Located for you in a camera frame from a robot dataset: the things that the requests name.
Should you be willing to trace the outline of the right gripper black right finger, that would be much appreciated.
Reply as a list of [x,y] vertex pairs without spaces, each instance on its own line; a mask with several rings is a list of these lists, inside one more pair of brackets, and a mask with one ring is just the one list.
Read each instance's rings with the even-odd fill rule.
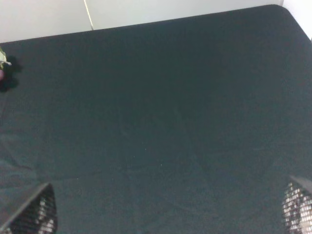
[[312,182],[290,176],[282,202],[284,233],[312,233]]

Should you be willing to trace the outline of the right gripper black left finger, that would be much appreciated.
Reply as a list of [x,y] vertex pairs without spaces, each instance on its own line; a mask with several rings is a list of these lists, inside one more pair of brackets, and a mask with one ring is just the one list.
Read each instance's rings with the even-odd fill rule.
[[57,206],[51,183],[21,192],[0,209],[2,234],[55,234],[57,229]]

